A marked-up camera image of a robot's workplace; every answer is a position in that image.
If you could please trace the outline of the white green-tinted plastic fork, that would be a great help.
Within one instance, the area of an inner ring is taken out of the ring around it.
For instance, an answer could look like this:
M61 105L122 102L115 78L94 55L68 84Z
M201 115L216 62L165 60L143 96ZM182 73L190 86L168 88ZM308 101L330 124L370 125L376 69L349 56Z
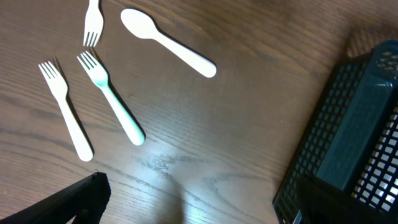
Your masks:
M130 141L136 146L142 145L145 141L144 133L110 88L105 68L89 51L82 52L77 59L91 81L103 92Z

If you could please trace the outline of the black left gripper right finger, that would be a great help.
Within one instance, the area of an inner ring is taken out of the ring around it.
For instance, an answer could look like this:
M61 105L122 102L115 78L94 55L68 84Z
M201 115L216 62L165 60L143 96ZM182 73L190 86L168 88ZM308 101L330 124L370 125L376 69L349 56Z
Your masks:
M396 224L397 219L366 205L317 177L301 177L297 203L306 224Z

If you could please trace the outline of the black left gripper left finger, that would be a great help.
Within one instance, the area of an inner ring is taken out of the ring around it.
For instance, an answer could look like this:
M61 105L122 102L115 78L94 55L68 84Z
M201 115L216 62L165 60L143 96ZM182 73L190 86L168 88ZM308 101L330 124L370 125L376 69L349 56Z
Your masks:
M95 172L1 220L1 223L99 223L111 196L104 172Z

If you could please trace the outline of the thick white plastic spoon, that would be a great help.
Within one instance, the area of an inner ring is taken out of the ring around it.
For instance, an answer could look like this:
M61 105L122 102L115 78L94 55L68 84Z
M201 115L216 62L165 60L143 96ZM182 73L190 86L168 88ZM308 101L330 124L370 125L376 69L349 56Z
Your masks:
M148 14L137 9L124 9L121 20L130 33L140 39L157 41L204 77L212 78L216 75L217 68L213 62L161 33L155 20Z

